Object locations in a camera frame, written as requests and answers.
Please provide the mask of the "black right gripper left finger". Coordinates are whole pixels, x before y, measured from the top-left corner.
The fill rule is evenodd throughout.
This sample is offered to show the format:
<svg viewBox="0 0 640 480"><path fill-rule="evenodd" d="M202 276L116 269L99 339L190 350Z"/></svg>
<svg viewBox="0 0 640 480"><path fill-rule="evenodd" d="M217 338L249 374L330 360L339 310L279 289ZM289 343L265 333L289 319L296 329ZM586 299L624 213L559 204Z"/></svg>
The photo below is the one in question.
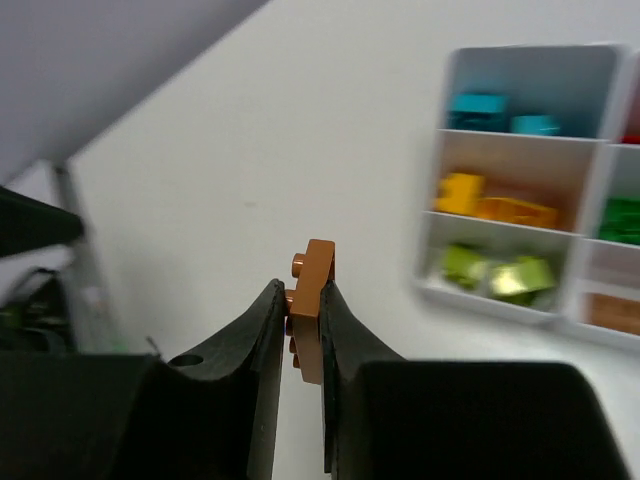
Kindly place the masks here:
<svg viewBox="0 0 640 480"><path fill-rule="evenodd" d="M1 355L5 479L268 479L284 286L189 351Z"/></svg>

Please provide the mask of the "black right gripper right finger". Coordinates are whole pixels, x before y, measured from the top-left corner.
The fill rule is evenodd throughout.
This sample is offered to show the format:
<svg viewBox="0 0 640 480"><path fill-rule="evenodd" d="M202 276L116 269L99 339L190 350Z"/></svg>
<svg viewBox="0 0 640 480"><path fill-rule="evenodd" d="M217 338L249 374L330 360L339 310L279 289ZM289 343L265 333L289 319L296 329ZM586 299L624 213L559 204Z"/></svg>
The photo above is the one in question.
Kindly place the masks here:
<svg viewBox="0 0 640 480"><path fill-rule="evenodd" d="M625 479L594 390L560 362L408 360L320 295L334 479Z"/></svg>

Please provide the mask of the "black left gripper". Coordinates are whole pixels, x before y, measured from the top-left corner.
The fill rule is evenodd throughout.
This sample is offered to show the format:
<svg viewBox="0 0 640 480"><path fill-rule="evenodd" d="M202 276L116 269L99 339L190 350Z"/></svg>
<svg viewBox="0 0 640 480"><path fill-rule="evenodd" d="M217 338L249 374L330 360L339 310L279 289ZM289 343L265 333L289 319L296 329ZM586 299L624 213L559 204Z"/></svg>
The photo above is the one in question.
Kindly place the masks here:
<svg viewBox="0 0 640 480"><path fill-rule="evenodd" d="M73 242L84 235L80 216L1 188L1 257ZM24 272L1 301L1 350L75 351L65 286L57 270Z"/></svg>

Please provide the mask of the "brown lego tile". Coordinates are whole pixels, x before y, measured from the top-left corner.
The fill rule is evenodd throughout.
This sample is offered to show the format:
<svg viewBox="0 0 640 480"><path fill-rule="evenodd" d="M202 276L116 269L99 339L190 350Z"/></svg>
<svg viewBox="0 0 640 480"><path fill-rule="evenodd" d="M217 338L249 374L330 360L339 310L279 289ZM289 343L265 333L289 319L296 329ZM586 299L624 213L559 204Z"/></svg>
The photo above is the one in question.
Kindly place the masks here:
<svg viewBox="0 0 640 480"><path fill-rule="evenodd" d="M304 253L296 253L291 275L294 289L285 290L288 315L286 335L293 366L300 370L304 382L320 385L323 381L320 337L321 292L335 277L335 243L311 239Z"/></svg>

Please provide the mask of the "light green lego brick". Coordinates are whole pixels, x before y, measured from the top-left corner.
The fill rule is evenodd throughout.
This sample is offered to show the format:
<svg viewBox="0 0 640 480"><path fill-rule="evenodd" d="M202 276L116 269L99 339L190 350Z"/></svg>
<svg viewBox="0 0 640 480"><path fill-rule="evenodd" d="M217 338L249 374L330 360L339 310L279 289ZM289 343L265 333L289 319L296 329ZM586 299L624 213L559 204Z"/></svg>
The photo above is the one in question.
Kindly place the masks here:
<svg viewBox="0 0 640 480"><path fill-rule="evenodd" d="M444 279L464 290L476 289L485 277L487 268L488 258L471 246L451 244L444 251Z"/></svg>

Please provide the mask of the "yellow lego brick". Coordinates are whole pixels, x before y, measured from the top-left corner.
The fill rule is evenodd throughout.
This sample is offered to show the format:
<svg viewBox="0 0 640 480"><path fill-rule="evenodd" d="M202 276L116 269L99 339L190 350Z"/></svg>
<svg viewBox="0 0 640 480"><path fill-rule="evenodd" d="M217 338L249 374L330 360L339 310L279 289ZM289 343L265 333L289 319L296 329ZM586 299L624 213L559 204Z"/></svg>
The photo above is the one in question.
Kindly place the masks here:
<svg viewBox="0 0 640 480"><path fill-rule="evenodd" d="M483 192L485 179L481 175L451 173L438 185L435 210L439 212L473 216Z"/></svg>

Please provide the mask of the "yellow orange lego piece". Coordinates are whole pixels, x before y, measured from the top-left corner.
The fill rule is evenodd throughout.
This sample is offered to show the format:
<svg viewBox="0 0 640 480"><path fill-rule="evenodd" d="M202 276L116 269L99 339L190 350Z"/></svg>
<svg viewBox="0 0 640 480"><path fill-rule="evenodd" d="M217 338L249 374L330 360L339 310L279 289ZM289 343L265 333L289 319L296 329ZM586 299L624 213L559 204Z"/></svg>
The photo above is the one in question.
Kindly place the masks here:
<svg viewBox="0 0 640 480"><path fill-rule="evenodd" d="M551 207L505 197L484 197L478 201L475 216L478 218L554 229L557 210Z"/></svg>

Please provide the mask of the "brown lego brick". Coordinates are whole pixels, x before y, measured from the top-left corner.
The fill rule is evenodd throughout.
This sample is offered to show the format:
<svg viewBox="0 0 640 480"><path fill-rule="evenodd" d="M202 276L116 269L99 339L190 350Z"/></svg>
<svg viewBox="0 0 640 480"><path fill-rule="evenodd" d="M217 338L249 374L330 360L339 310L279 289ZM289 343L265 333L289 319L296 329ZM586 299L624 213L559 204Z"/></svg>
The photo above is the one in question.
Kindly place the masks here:
<svg viewBox="0 0 640 480"><path fill-rule="evenodd" d="M589 293L587 295L587 323L618 332L638 335L640 331L640 303L636 300Z"/></svg>

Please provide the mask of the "green lego piece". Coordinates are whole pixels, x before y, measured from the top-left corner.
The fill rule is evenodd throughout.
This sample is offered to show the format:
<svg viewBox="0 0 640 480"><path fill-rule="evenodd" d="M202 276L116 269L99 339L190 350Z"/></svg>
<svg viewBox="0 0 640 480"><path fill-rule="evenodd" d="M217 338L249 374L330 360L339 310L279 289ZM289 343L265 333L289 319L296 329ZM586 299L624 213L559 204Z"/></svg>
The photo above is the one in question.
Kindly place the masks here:
<svg viewBox="0 0 640 480"><path fill-rule="evenodd" d="M598 238L605 241L638 245L640 238L639 199L611 197L607 200Z"/></svg>

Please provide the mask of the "cyan lego brick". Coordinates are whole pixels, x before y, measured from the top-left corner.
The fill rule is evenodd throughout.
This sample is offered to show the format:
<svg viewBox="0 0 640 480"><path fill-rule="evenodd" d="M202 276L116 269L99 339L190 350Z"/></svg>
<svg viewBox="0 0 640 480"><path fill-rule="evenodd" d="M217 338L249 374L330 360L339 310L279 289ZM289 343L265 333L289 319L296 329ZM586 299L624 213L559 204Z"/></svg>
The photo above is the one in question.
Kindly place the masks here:
<svg viewBox="0 0 640 480"><path fill-rule="evenodd" d="M520 135L558 136L560 125L550 115L520 115L511 119L510 131Z"/></svg>

